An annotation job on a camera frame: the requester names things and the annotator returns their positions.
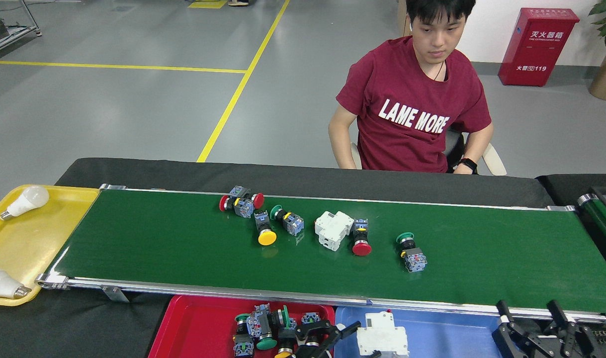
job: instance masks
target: white led bulb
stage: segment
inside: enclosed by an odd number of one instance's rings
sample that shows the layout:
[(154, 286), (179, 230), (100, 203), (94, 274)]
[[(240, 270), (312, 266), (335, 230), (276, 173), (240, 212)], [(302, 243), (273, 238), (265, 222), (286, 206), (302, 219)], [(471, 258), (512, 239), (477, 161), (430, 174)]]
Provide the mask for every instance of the white led bulb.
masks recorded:
[(9, 276), (5, 270), (0, 269), (0, 297), (18, 299), (23, 298), (29, 292), (31, 292), (31, 288), (25, 287)]
[(39, 185), (31, 185), (22, 191), (21, 195), (7, 207), (7, 210), (0, 214), (2, 220), (9, 220), (12, 217), (22, 215), (27, 211), (44, 206), (49, 201), (49, 192)]

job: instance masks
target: red tray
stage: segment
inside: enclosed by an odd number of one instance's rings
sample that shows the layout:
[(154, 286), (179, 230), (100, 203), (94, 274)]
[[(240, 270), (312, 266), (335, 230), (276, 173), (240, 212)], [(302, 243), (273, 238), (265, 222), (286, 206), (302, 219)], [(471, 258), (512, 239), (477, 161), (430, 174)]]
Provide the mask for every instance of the red tray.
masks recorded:
[[(168, 305), (164, 320), (157, 331), (149, 358), (234, 358), (232, 336), (236, 333), (235, 317), (251, 313), (255, 305), (267, 303), (247, 299), (176, 295)], [(287, 305), (289, 316), (300, 319), (305, 312), (318, 312), (321, 319), (335, 323), (331, 306), (303, 303), (269, 302), (271, 310)], [(255, 349), (255, 358), (273, 358), (278, 352)]]

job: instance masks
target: white wall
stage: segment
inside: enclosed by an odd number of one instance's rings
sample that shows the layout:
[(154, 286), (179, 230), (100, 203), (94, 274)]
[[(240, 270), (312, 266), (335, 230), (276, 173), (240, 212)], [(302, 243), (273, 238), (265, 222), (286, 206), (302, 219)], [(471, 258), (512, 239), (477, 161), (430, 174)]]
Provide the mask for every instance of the white wall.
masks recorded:
[(597, 36), (601, 15), (588, 16), (598, 0), (477, 0), (457, 49), (475, 62), (501, 63), (521, 7), (569, 8), (581, 20), (575, 24), (557, 64), (600, 66), (606, 54)]

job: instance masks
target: maroon t-shirt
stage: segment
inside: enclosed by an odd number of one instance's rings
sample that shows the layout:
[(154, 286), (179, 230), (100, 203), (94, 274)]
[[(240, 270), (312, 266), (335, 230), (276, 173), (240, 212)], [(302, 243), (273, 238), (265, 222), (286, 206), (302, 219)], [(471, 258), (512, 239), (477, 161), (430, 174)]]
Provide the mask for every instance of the maroon t-shirt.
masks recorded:
[(351, 66), (336, 100), (357, 115), (362, 169), (446, 172), (446, 129), (476, 132), (491, 124), (466, 56), (454, 50), (446, 71), (444, 82), (427, 77), (410, 36), (386, 41)]

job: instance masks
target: blue tray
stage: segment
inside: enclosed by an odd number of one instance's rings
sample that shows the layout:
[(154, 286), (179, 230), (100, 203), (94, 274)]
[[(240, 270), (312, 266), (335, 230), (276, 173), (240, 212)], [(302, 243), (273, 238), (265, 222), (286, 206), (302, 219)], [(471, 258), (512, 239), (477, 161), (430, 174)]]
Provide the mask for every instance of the blue tray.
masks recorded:
[[(366, 326), (365, 313), (382, 308), (338, 307), (336, 323), (345, 326), (359, 320)], [(407, 330), (411, 358), (501, 358), (491, 336), (497, 316), (462, 313), (392, 310), (396, 326)], [(334, 358), (359, 357), (355, 333), (334, 347)]]

